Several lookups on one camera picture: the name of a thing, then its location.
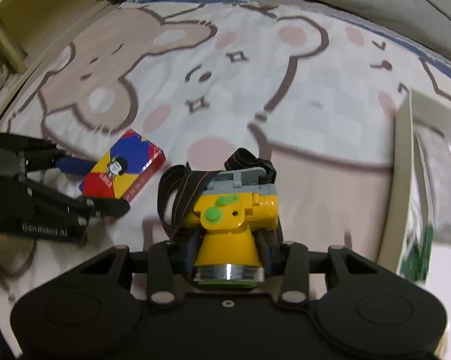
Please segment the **colourful playing card box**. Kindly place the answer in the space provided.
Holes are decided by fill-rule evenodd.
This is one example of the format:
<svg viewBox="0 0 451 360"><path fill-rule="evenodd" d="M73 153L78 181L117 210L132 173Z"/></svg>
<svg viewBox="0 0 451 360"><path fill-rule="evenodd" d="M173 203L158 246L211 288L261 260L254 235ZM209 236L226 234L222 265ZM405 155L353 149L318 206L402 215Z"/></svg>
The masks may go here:
<svg viewBox="0 0 451 360"><path fill-rule="evenodd" d="M86 197L122 198L131 203L165 161L157 145L129 129L86 175L80 191Z"/></svg>

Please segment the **green plastic clip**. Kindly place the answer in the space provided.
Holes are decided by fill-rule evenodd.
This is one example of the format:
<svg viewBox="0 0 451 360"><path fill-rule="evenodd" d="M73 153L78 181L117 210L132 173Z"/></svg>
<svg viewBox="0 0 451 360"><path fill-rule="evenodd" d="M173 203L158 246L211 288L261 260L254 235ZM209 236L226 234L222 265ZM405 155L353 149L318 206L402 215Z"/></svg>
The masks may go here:
<svg viewBox="0 0 451 360"><path fill-rule="evenodd" d="M401 274L412 282L425 282L430 266L434 230L431 225L425 227L422 243L413 243L411 250L402 261Z"/></svg>

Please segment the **white shallow cardboard box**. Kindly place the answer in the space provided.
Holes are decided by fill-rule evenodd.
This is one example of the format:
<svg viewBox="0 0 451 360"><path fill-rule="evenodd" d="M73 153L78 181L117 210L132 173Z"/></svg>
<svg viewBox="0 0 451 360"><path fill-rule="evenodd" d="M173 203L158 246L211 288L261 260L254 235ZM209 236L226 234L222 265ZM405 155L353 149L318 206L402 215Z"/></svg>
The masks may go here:
<svg viewBox="0 0 451 360"><path fill-rule="evenodd" d="M451 311L451 106L416 90L395 117L391 199L377 261Z"/></svg>

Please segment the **yellow headlamp with strap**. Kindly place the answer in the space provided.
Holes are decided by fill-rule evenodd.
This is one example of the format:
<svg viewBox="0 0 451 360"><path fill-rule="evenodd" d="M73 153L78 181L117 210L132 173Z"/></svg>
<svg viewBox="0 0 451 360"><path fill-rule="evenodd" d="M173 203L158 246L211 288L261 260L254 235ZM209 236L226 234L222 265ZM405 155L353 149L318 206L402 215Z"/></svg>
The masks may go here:
<svg viewBox="0 0 451 360"><path fill-rule="evenodd" d="M198 285L250 288L264 282L267 248L281 240L277 172L238 148L220 171L172 166L161 176L157 211L180 244L186 275Z"/></svg>

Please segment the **cartoon bear blanket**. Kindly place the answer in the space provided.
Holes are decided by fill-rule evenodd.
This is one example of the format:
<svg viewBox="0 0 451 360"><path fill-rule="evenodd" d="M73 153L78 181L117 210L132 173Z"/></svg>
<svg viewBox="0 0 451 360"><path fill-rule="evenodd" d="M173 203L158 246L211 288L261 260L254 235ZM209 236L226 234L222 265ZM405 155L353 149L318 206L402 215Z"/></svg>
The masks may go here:
<svg viewBox="0 0 451 360"><path fill-rule="evenodd" d="M0 132L98 160L127 130L167 163L220 169L239 147L278 172L286 239L351 237L382 260L395 115L410 90L451 106L451 62L296 0L131 0L53 53Z"/></svg>

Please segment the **grey sachet packet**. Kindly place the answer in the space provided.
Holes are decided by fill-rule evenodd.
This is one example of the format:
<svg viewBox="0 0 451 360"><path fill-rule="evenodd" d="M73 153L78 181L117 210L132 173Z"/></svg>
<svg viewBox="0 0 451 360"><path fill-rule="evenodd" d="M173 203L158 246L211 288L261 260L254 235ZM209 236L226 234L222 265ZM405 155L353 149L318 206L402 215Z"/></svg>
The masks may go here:
<svg viewBox="0 0 451 360"><path fill-rule="evenodd" d="M435 242L451 245L451 150L443 134L423 124L413 134L424 224Z"/></svg>

